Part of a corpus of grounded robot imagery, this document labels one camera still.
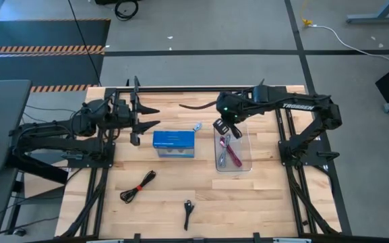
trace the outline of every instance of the wooden tabletop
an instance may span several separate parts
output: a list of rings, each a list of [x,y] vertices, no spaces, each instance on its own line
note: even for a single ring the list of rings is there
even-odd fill
[[[86,101],[102,99],[104,90],[89,88]],[[305,92],[303,86],[287,86],[287,90]],[[297,236],[289,183],[277,147],[275,112],[256,115],[245,122],[251,141],[252,170],[229,175],[218,173],[215,167],[212,123],[219,118],[215,107],[194,111],[178,106],[179,103],[192,106],[209,103],[216,99],[216,92],[149,92],[140,93],[139,97],[143,105],[161,110],[157,114],[141,115],[140,120],[157,119],[161,123],[140,136],[140,146],[129,143],[130,130],[121,131],[116,140],[100,238],[133,238],[135,233],[141,233],[142,238],[250,238],[254,232],[260,232],[262,237]],[[294,111],[293,119],[296,131],[301,132],[312,116],[310,112]],[[158,158],[152,148],[154,130],[190,130],[197,122],[202,122],[203,128],[196,133],[194,159]],[[289,137],[287,124],[285,128]],[[119,194],[136,187],[150,170],[156,172],[156,178],[132,203],[125,204]],[[339,231],[328,177],[312,167],[306,167],[305,174],[312,203]],[[67,230],[83,208],[89,177],[90,170],[83,169],[66,186],[55,235]],[[185,231],[183,202],[187,199],[196,207]],[[300,205],[306,219],[305,209]],[[91,212],[89,234],[95,209]]]

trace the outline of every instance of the blue cardboard box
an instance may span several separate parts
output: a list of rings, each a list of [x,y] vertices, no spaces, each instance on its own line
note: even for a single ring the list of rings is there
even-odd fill
[[[159,157],[194,158],[194,131],[154,131],[152,145]]]

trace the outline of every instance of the gray floor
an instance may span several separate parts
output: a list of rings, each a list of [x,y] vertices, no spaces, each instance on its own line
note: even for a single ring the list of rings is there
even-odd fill
[[[107,51],[198,49],[295,49],[287,11],[281,0],[144,0],[131,21],[118,22],[112,7],[72,0],[78,18],[111,18]],[[292,0],[299,26],[302,0]],[[389,49],[389,25],[348,26],[347,14],[377,11],[383,0],[310,1],[304,17],[332,27],[344,42],[360,49]],[[0,19],[72,18],[66,0],[5,0]],[[302,28],[305,49],[344,49],[323,29]],[[374,82],[389,62],[368,56],[307,57],[316,90],[340,105],[343,126],[329,132],[338,177],[354,235],[389,237],[389,114]],[[208,55],[105,57],[101,82],[124,85],[137,75],[142,85],[305,84],[298,56]],[[31,94],[29,105],[78,109],[85,92]],[[27,108],[36,118],[52,120],[69,113]],[[59,214],[59,205],[22,209],[18,221]],[[1,236],[1,242],[27,242],[52,235],[56,221],[28,228],[24,238]]]

